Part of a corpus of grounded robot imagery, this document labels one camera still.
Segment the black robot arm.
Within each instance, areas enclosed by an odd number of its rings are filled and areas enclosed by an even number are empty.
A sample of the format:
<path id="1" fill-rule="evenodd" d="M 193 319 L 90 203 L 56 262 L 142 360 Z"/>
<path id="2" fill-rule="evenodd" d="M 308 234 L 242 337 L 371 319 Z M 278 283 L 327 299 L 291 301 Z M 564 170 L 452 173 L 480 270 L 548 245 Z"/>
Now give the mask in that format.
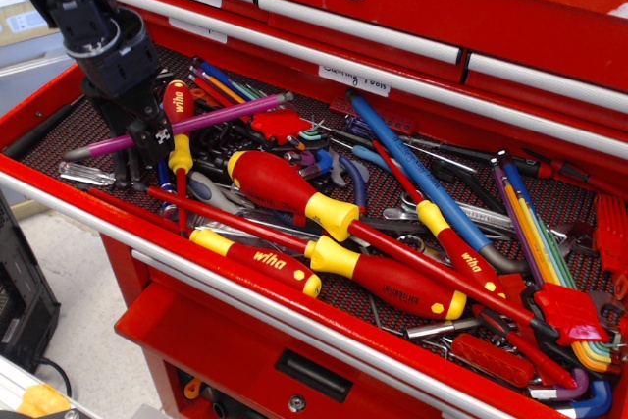
<path id="1" fill-rule="evenodd" d="M 148 165 L 174 149 L 174 133 L 153 94 L 161 71 L 144 20 L 117 0 L 29 0 L 84 72 L 83 91 L 102 106 L 112 130 L 126 134 Z"/>

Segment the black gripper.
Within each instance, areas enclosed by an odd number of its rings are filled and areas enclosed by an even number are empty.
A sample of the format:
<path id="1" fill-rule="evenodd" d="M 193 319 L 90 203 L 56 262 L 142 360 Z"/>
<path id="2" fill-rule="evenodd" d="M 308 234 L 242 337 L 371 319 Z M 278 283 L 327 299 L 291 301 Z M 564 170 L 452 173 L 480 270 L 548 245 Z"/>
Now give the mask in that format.
<path id="1" fill-rule="evenodd" d="M 103 98 L 133 117 L 127 132 L 141 159 L 155 165 L 174 150 L 174 132 L 157 104 L 152 83 L 161 71 L 143 18 L 120 8 L 107 24 L 111 35 L 69 46 L 68 53 Z"/>

